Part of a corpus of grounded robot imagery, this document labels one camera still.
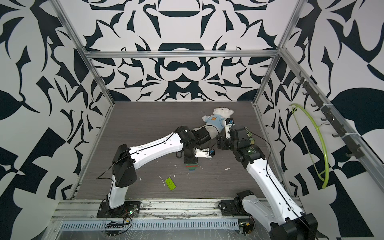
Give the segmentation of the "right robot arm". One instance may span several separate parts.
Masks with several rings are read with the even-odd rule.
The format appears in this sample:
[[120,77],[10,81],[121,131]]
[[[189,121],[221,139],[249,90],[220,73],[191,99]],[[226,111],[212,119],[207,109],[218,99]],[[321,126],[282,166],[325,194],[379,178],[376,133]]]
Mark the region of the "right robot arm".
[[247,215],[258,221],[272,240],[315,240],[318,222],[307,214],[286,192],[271,170],[268,160],[255,145],[252,134],[241,125],[229,124],[226,134],[219,136],[218,147],[230,150],[262,190],[266,206],[249,190],[240,192],[232,201],[222,200],[223,215]]

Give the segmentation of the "green plastic hanger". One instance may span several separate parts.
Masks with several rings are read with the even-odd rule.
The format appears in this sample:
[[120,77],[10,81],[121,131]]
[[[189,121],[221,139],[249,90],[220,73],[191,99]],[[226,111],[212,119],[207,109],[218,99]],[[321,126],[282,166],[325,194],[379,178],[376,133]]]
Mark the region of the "green plastic hanger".
[[[329,178],[330,178],[330,166],[329,166],[329,156],[328,156],[328,151],[327,151],[327,146],[326,146],[326,143],[324,141],[324,138],[323,138],[323,135],[322,135],[322,132],[320,131],[320,127],[317,125],[317,123],[315,122],[314,118],[312,117],[312,115],[304,109],[303,106],[299,105],[299,104],[296,104],[296,103],[293,103],[293,104],[290,104],[289,105],[290,107],[292,107],[292,114],[294,116],[294,119],[295,119],[295,122],[297,124],[297,127],[299,128],[299,132],[302,136],[302,140],[304,142],[304,145],[306,147],[306,150],[307,152],[310,154],[310,159],[313,163],[313,166],[315,168],[315,171],[317,173],[317,176],[318,178],[323,182],[322,184],[322,189],[325,189],[327,186],[328,186],[328,183],[329,183]],[[315,128],[316,130],[316,133],[318,135],[318,138],[320,140],[320,143],[321,143],[321,147],[322,147],[322,153],[323,153],[323,158],[324,158],[324,167],[325,169],[322,171],[322,172],[319,172],[316,165],[315,165],[315,162],[313,161],[313,158],[312,158],[312,155],[310,153],[310,150],[309,150],[309,146],[304,138],[304,135],[302,133],[302,129],[299,125],[299,121],[298,119],[296,118],[296,115],[295,113],[298,111],[298,110],[301,110],[305,115],[306,117],[311,121],[313,127]]]

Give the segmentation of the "black connector box right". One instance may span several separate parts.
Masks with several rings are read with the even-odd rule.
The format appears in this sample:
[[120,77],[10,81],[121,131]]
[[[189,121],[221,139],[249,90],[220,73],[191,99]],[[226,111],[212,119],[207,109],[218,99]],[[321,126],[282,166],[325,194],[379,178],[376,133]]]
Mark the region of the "black connector box right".
[[239,223],[238,232],[241,235],[247,236],[247,235],[251,234],[254,231],[254,226],[255,226],[254,223],[240,222]]

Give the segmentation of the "black usb hub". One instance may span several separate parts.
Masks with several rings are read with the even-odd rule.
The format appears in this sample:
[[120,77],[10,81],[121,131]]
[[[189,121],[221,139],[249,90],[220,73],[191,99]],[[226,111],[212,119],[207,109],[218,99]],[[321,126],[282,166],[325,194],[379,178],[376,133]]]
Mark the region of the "black usb hub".
[[124,224],[121,224],[121,223],[117,223],[117,222],[110,222],[110,223],[107,223],[104,230],[112,230],[112,229],[118,229],[118,230],[121,230],[121,229],[124,229],[125,228],[125,225]]

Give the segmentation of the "long lime lego brick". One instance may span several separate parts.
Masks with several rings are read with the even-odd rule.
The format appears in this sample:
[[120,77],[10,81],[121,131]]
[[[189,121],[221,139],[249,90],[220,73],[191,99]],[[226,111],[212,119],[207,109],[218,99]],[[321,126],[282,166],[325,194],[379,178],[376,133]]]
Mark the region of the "long lime lego brick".
[[169,188],[170,191],[173,191],[173,190],[176,189],[176,185],[175,185],[175,183],[173,182],[173,180],[172,180],[171,178],[167,178],[167,179],[165,180],[165,183],[166,183],[166,185],[168,186],[168,188]]

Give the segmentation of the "black wall hook rail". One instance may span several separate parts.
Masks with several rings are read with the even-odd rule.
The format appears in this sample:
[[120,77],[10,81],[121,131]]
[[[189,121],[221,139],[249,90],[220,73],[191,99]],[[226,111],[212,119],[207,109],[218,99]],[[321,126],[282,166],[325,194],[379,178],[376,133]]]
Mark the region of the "black wall hook rail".
[[323,115],[324,118],[321,119],[323,122],[321,125],[330,125],[336,131],[335,134],[332,134],[333,138],[341,138],[345,145],[348,147],[350,153],[347,153],[347,157],[355,157],[356,159],[361,159],[365,156],[361,149],[361,145],[358,144],[351,134],[347,132],[347,129],[344,124],[340,122],[340,118],[336,117],[336,111],[332,110],[331,106],[324,101],[322,94],[319,90],[315,90],[315,87],[311,85],[312,80],[305,79],[302,77],[302,72],[299,72],[300,80],[297,85],[301,85],[306,90],[303,95],[310,96],[314,101],[314,104],[311,105],[313,108],[317,108]]

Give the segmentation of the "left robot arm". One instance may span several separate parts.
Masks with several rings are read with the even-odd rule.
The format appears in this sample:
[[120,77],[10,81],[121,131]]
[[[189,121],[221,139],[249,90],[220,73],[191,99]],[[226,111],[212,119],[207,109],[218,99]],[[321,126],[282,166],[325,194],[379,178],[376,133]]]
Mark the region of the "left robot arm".
[[129,186],[138,179],[137,169],[160,157],[178,152],[183,153],[183,161],[188,165],[198,163],[199,158],[212,158],[215,150],[201,148],[210,140],[206,129],[194,131],[180,126],[169,135],[148,144],[130,148],[126,144],[119,146],[112,162],[112,183],[106,200],[108,208],[114,210],[124,205]]

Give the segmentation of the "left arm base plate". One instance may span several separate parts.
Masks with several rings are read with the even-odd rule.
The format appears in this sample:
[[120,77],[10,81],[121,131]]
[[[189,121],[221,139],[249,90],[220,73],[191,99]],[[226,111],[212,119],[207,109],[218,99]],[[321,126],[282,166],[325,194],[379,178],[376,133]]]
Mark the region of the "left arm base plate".
[[99,206],[97,218],[126,218],[140,212],[140,201],[125,201],[122,206],[112,209],[106,200]]

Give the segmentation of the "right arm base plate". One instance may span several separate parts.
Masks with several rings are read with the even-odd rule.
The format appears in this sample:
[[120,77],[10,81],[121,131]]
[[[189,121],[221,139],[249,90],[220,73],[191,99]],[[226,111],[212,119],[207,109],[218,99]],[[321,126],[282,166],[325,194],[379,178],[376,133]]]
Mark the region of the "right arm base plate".
[[219,209],[223,216],[263,216],[253,192],[246,190],[236,194],[233,200],[221,200]]

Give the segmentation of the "white teddy bear blue shirt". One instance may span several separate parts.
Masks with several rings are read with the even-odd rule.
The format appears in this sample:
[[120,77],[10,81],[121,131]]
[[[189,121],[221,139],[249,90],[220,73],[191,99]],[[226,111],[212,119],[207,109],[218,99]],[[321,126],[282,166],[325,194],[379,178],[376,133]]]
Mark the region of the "white teddy bear blue shirt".
[[213,114],[210,116],[202,116],[202,120],[205,122],[205,125],[202,128],[205,128],[208,132],[212,134],[220,133],[226,126],[226,119],[230,118],[234,114],[234,111],[228,108],[215,108]]

